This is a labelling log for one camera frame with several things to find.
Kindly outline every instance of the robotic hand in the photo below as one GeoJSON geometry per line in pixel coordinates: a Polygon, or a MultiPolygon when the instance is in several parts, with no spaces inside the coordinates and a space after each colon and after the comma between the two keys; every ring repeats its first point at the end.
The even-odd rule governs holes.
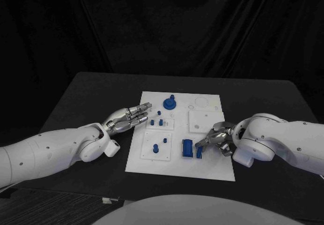
{"type": "Polygon", "coordinates": [[[235,126],[219,122],[196,147],[215,144],[223,155],[246,167],[253,159],[271,161],[275,154],[295,167],[324,175],[324,125],[304,121],[288,122],[259,113],[235,126]]]}
{"type": "Polygon", "coordinates": [[[49,176],[69,168],[76,161],[95,160],[102,153],[112,157],[120,145],[109,137],[147,121],[144,111],[150,107],[151,104],[145,103],[120,109],[102,124],[49,131],[0,147],[0,188],[49,176]]]}

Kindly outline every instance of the blue object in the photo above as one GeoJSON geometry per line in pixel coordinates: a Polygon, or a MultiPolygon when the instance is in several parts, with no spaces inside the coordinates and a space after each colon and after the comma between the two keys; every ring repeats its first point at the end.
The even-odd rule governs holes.
{"type": "Polygon", "coordinates": [[[193,140],[184,139],[183,140],[183,156],[193,157],[193,140]]]}
{"type": "Polygon", "coordinates": [[[154,146],[153,146],[153,152],[158,153],[158,146],[157,146],[157,144],[154,144],[154,146]]]}
{"type": "Polygon", "coordinates": [[[197,148],[197,155],[196,155],[197,158],[202,158],[202,151],[203,151],[203,146],[197,148]]]}
{"type": "Polygon", "coordinates": [[[170,96],[163,102],[163,107],[169,110],[174,109],[177,106],[177,103],[174,101],[174,95],[170,96]]]}

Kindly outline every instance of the black table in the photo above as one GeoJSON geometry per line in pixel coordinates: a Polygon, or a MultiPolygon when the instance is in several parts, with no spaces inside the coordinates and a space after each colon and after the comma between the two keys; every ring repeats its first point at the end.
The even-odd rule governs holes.
{"type": "MultiPolygon", "coordinates": [[[[317,122],[289,81],[79,73],[42,132],[102,122],[117,109],[138,105],[143,91],[220,95],[225,118],[233,123],[255,113],[271,113],[288,121],[317,122]]],[[[324,180],[279,157],[271,162],[255,160],[251,168],[233,162],[236,182],[131,173],[125,172],[131,137],[133,130],[114,137],[121,149],[112,158],[102,154],[92,162],[76,162],[65,171],[16,187],[134,201],[170,194],[209,195],[291,218],[324,220],[324,180]]]]}

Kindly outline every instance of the white plastic base plate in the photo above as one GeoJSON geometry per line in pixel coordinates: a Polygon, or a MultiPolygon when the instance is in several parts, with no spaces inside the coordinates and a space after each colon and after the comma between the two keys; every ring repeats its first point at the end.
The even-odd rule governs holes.
{"type": "Polygon", "coordinates": [[[144,91],[140,104],[145,102],[150,102],[153,107],[147,110],[148,121],[134,129],[125,171],[235,181],[232,159],[222,155],[216,146],[210,146],[206,149],[202,159],[196,158],[194,146],[194,157],[183,157],[183,139],[193,140],[194,144],[206,137],[213,124],[225,121],[219,95],[144,91]],[[173,110],[167,110],[163,107],[163,101],[170,98],[171,94],[174,95],[177,106],[173,110]],[[164,122],[173,120],[173,129],[171,127],[164,129],[164,127],[161,130],[158,125],[160,119],[164,122]],[[154,141],[145,145],[144,140],[148,139],[144,136],[148,135],[147,133],[154,141]],[[163,137],[166,134],[171,135],[171,138],[167,140],[171,146],[170,150],[160,148],[164,144],[163,137]],[[153,142],[160,142],[160,144],[156,143],[158,144],[158,153],[153,153],[153,142]]]}

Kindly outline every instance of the blue rectangular block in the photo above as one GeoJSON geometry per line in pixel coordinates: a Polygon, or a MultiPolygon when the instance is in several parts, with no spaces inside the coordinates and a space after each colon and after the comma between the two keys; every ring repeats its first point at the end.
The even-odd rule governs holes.
{"type": "Polygon", "coordinates": [[[183,156],[193,157],[193,140],[184,139],[183,140],[183,156]]]}

